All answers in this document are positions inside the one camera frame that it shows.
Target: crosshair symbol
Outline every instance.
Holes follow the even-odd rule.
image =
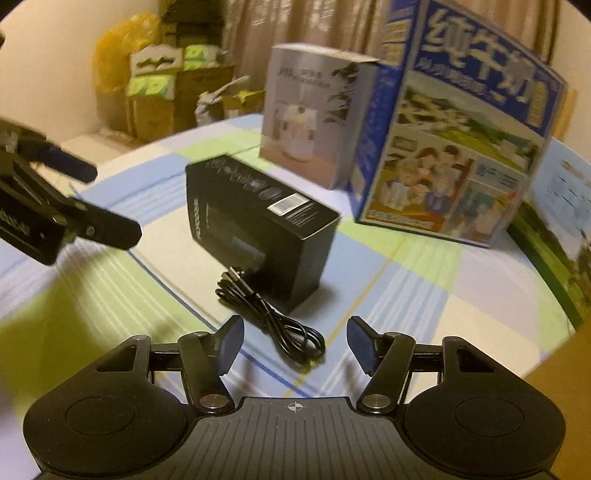
[[[298,413],[302,408],[305,408],[305,406],[303,406],[301,403],[298,402],[293,402],[290,403],[287,408],[289,408],[292,412],[294,413]]]

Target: cartoon people illustration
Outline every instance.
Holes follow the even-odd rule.
[[[456,181],[462,172],[452,168],[455,164],[462,163],[462,153],[460,149],[457,148],[455,145],[448,145],[443,149],[441,155],[439,156],[439,160],[435,165],[435,172],[447,174],[450,177],[453,177],[453,181]]]
[[[454,180],[449,173],[436,171],[433,174],[433,191],[425,195],[425,210],[444,216],[452,206]]]
[[[508,201],[504,197],[495,198],[495,203],[492,207],[487,205],[480,205],[477,208],[478,214],[474,221],[474,233],[472,239],[476,242],[488,241],[491,235],[495,232],[497,225],[505,216]]]
[[[410,192],[410,204],[423,205],[425,203],[427,193],[431,191],[432,185],[433,184],[427,179],[419,180]]]
[[[433,168],[439,160],[439,154],[433,147],[423,148],[417,155],[418,172],[422,179],[431,181]]]
[[[470,158],[464,157],[460,154],[460,156],[456,158],[456,165],[460,165],[462,167],[465,167],[469,161],[471,161]]]
[[[472,223],[465,215],[460,215],[450,225],[450,230],[447,234],[452,238],[465,238],[470,228],[472,228]]]
[[[409,205],[411,189],[421,179],[416,158],[405,158],[398,164],[398,177],[382,185],[381,203],[394,210]]]

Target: black box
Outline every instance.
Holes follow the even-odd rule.
[[[284,313],[319,285],[340,216],[239,160],[188,165],[193,238]]]

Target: ridged surface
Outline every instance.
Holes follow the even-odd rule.
[[[389,420],[358,415],[344,398],[247,398],[235,413],[199,421],[173,456],[129,480],[457,478],[412,453]]]

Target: tabletop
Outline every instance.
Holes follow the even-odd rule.
[[[344,192],[325,190],[259,157],[260,115],[219,122],[139,148],[99,170],[73,194],[137,220],[129,252],[78,239],[44,267],[0,243],[0,479],[38,473],[22,437],[27,408],[80,368],[134,334],[174,342],[215,331],[232,314],[219,303],[224,267],[189,230],[184,168],[231,154],[338,210],[342,221],[321,287],[293,317],[326,338],[324,362],[306,374],[280,359],[269,337],[247,324],[244,346],[223,377],[243,395],[356,399],[366,383],[349,351],[345,324],[360,315],[379,332],[419,343],[460,336],[518,375],[573,333],[550,289],[513,240],[493,249],[353,221]],[[180,378],[159,383],[183,399]],[[421,374],[411,395],[435,384]]]

